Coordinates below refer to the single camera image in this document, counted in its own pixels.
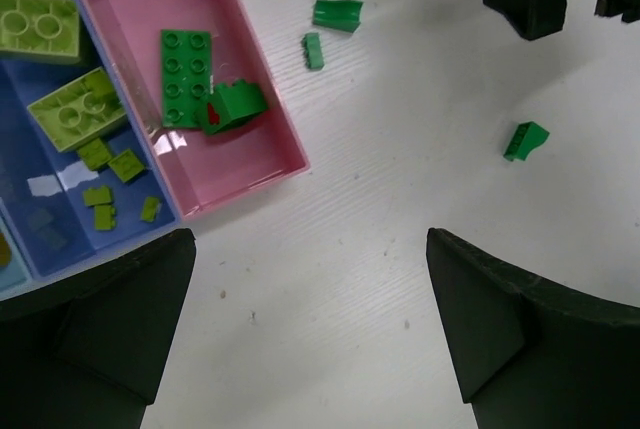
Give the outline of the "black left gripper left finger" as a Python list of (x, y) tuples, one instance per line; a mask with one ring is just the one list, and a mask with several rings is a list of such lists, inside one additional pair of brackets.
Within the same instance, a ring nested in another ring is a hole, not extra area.
[(155, 402), (195, 265), (177, 229), (1, 303), (4, 428), (138, 428)]

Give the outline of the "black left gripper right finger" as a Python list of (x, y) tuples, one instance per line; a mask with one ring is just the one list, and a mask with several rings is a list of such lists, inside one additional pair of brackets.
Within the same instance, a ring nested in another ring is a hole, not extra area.
[(639, 310), (432, 228), (426, 260), (464, 403), (480, 428), (636, 428)]

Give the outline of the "dark green slope brick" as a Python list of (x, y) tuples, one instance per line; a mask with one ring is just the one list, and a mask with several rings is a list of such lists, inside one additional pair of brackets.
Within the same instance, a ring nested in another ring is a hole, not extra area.
[(532, 151), (547, 141), (549, 135), (545, 128), (534, 121), (521, 123), (509, 141), (503, 158), (510, 162), (525, 161)]

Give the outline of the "small lime brick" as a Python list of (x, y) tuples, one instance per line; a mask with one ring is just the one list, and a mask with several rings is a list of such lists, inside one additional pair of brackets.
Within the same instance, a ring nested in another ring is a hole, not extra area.
[(109, 168), (118, 179), (128, 184), (146, 171), (145, 164), (131, 149), (126, 149), (108, 162)]
[(112, 151), (101, 138), (95, 138), (76, 151), (85, 166), (91, 171), (99, 171), (113, 158)]
[(110, 205), (114, 202), (112, 189), (106, 185), (89, 187), (83, 191), (82, 197), (86, 207)]
[(116, 223), (116, 208), (112, 204), (101, 204), (93, 207), (94, 228), (96, 231), (111, 231)]
[(161, 208), (161, 200), (155, 196), (147, 196), (144, 199), (140, 220), (147, 223), (153, 223)]

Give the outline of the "dark green curved brick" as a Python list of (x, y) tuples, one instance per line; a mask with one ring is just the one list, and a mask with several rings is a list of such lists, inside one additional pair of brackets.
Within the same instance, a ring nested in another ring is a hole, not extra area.
[(347, 33), (354, 33), (361, 25), (363, 2), (360, 0), (316, 0), (312, 23)]

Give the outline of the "dark green small brick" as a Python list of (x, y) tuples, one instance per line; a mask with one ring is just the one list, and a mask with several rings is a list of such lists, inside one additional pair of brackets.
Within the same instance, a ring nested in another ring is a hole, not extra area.
[(317, 71), (324, 68), (324, 56), (320, 35), (317, 32), (306, 33), (302, 38), (306, 66), (309, 70)]

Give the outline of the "pale green curved brick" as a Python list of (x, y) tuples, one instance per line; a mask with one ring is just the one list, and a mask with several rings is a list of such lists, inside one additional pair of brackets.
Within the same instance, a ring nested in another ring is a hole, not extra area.
[(108, 74), (96, 68), (27, 106), (54, 148), (76, 150), (127, 122)]

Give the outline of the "dark green heart brick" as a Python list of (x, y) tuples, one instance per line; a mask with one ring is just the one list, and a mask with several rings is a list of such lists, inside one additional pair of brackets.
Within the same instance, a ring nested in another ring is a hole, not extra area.
[(206, 135), (214, 135), (240, 127), (267, 109), (259, 85), (238, 79), (231, 84), (216, 84), (195, 116), (200, 129)]

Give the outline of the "dark green plate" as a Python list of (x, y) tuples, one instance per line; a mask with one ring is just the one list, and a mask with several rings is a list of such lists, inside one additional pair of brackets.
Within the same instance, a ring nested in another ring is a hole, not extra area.
[(193, 129), (196, 109), (212, 91), (212, 36), (206, 31), (162, 29), (162, 124)]

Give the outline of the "light green 2x2 brick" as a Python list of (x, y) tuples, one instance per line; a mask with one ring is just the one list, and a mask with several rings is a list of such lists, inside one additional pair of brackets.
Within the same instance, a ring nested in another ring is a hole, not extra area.
[(74, 0), (1, 0), (1, 56), (73, 65), (82, 60)]

